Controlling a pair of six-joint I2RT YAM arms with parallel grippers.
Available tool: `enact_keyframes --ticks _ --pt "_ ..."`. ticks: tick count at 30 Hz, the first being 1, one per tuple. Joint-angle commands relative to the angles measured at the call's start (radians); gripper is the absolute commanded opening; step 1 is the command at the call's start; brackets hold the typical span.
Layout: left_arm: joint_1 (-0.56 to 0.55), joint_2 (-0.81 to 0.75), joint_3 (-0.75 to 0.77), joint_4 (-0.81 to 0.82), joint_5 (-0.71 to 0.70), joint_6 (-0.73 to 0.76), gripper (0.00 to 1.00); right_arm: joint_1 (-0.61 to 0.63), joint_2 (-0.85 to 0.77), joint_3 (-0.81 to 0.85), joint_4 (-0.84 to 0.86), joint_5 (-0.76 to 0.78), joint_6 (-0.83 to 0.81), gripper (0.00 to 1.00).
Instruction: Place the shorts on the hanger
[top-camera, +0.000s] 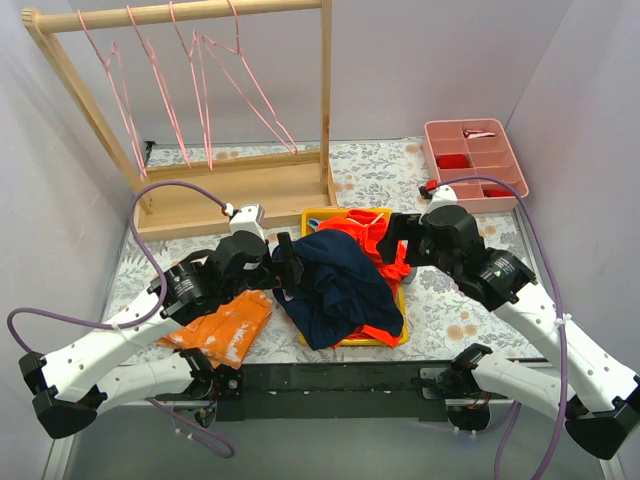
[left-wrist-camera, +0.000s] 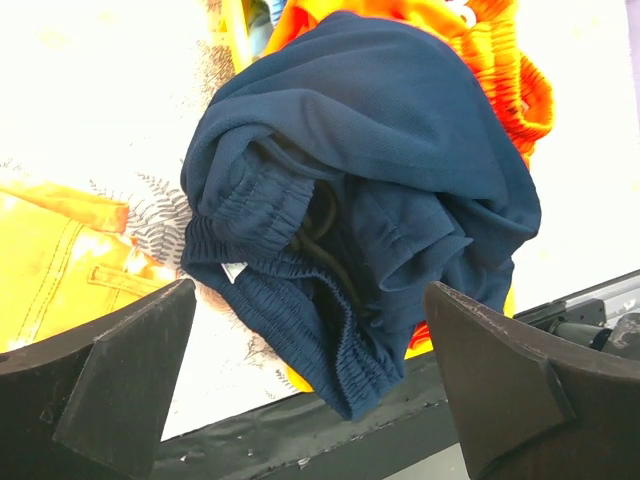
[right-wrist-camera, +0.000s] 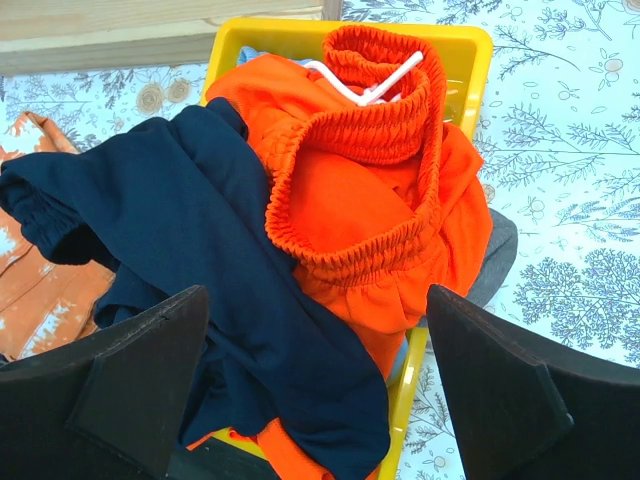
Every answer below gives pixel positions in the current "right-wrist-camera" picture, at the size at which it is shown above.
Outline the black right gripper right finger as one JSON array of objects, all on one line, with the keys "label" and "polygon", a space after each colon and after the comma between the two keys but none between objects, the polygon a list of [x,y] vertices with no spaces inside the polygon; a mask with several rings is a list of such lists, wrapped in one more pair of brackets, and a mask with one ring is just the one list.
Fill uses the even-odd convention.
[{"label": "black right gripper right finger", "polygon": [[636,479],[639,372],[434,285],[427,322],[469,479]]}]

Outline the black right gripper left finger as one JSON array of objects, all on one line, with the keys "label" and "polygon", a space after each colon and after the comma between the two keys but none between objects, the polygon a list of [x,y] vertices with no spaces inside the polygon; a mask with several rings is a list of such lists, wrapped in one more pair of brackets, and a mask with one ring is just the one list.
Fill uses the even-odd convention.
[{"label": "black right gripper left finger", "polygon": [[162,479],[208,322],[193,286],[1,369],[4,479]]}]

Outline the navy blue shorts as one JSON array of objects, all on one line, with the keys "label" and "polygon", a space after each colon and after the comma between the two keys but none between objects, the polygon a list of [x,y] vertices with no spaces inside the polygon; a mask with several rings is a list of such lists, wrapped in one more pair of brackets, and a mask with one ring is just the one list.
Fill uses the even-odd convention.
[{"label": "navy blue shorts", "polygon": [[228,101],[151,118],[81,154],[1,168],[2,209],[49,261],[114,275],[109,327],[191,286],[206,336],[177,442],[274,436],[283,479],[364,479],[390,445],[385,381],[351,328],[305,294],[265,231],[270,189]]}]

